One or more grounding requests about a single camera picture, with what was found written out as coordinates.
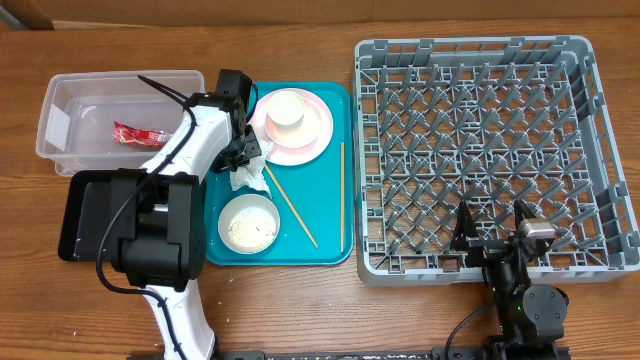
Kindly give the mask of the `white napkin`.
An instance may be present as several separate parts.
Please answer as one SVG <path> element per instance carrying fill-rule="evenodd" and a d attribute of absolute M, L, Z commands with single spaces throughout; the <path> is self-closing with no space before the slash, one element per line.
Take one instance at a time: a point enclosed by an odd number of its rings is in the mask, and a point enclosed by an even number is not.
<path fill-rule="evenodd" d="M 242 187 L 248 187 L 271 196 L 271 190 L 263 175 L 263 170 L 266 167 L 266 157 L 271 152 L 274 143 L 259 139 L 258 144 L 262 154 L 252 158 L 248 165 L 242 166 L 236 172 L 230 173 L 231 189 L 238 191 Z"/>

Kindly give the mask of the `white bowl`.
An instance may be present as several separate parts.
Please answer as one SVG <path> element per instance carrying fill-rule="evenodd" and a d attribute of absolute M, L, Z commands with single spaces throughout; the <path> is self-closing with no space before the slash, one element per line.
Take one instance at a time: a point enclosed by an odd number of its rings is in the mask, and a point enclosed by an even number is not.
<path fill-rule="evenodd" d="M 258 254 L 275 242 L 280 230 L 280 214 L 269 198 L 244 194 L 224 206 L 217 229 L 221 241 L 231 251 L 241 255 Z"/>

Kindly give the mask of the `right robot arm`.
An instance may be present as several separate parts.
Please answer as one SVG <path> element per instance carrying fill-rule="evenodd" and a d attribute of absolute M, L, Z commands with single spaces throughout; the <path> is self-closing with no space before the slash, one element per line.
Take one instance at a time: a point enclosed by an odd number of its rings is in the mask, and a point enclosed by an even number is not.
<path fill-rule="evenodd" d="M 555 240 L 556 230 L 539 218 L 522 200 L 513 202 L 516 230 L 505 240 L 479 235 L 467 204 L 459 203 L 457 223 L 450 248 L 465 252 L 468 267 L 482 270 L 483 281 L 493 302 L 462 320 L 447 338 L 446 359 L 454 357 L 456 334 L 477 316 L 495 309 L 501 333 L 487 336 L 479 348 L 464 351 L 475 359 L 568 359 L 569 350 L 556 346 L 564 337 L 564 320 L 569 297 L 557 287 L 532 283 L 527 264 L 545 255 Z"/>

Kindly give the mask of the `wooden chopstick diagonal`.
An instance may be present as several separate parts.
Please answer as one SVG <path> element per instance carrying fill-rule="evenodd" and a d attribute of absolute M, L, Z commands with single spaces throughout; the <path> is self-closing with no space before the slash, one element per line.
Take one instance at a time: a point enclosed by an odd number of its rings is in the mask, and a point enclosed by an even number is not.
<path fill-rule="evenodd" d="M 280 182 L 278 181 L 278 179 L 276 178 L 276 176 L 274 175 L 273 171 L 271 170 L 270 166 L 265 164 L 265 170 L 267 172 L 267 174 L 269 175 L 269 177 L 271 178 L 272 182 L 274 183 L 274 185 L 276 186 L 276 188 L 278 189 L 279 193 L 281 194 L 282 198 L 284 199 L 284 201 L 286 202 L 286 204 L 288 205 L 289 209 L 291 210 L 292 214 L 294 215 L 294 217 L 296 218 L 297 222 L 299 223 L 299 225 L 301 226 L 301 228 L 303 229 L 303 231 L 305 232 L 305 234 L 307 235 L 307 237 L 310 239 L 311 243 L 313 244 L 313 246 L 318 249 L 319 245 L 317 243 L 317 241 L 315 240 L 314 236 L 312 235 L 312 233 L 310 232 L 309 228 L 307 227 L 306 223 L 304 222 L 304 220 L 302 219 L 302 217 L 300 216 L 299 212 L 297 211 L 297 209 L 295 208 L 294 204 L 292 203 L 292 201 L 290 200 L 289 196 L 287 195 L 287 193 L 285 192 L 284 188 L 281 186 Z"/>

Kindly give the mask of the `red sauce packet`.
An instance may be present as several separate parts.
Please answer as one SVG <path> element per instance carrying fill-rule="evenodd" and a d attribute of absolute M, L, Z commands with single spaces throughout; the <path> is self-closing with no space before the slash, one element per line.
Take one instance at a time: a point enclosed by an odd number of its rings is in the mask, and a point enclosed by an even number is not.
<path fill-rule="evenodd" d="M 114 123 L 114 139 L 120 144 L 162 148 L 172 137 L 171 133 L 142 130 L 119 122 Z"/>

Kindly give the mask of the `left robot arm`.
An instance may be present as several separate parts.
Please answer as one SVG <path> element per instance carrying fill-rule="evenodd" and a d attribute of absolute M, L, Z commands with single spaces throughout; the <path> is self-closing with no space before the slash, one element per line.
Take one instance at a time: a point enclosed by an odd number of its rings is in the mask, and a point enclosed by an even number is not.
<path fill-rule="evenodd" d="M 166 359 L 210 359 L 216 335 L 207 323 L 197 284 L 206 252 L 201 184 L 211 168 L 235 171 L 259 153 L 247 124 L 250 91 L 176 96 L 183 120 L 140 169 L 112 180 L 113 218 L 101 240 L 115 247 L 113 268 L 128 287 L 112 292 L 143 297 L 165 342 Z"/>

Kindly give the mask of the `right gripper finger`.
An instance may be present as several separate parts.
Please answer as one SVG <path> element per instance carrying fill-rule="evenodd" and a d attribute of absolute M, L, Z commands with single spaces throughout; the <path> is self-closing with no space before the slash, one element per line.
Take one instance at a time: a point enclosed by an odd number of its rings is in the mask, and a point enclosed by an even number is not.
<path fill-rule="evenodd" d="M 527 204 L 521 200 L 516 199 L 513 203 L 514 215 L 515 215 L 515 235 L 531 235 L 535 231 L 537 217 L 529 209 Z"/>
<path fill-rule="evenodd" d="M 471 215 L 468 205 L 461 201 L 457 210 L 457 222 L 453 231 L 450 249 L 455 251 L 469 251 L 477 247 L 479 235 L 475 221 Z"/>

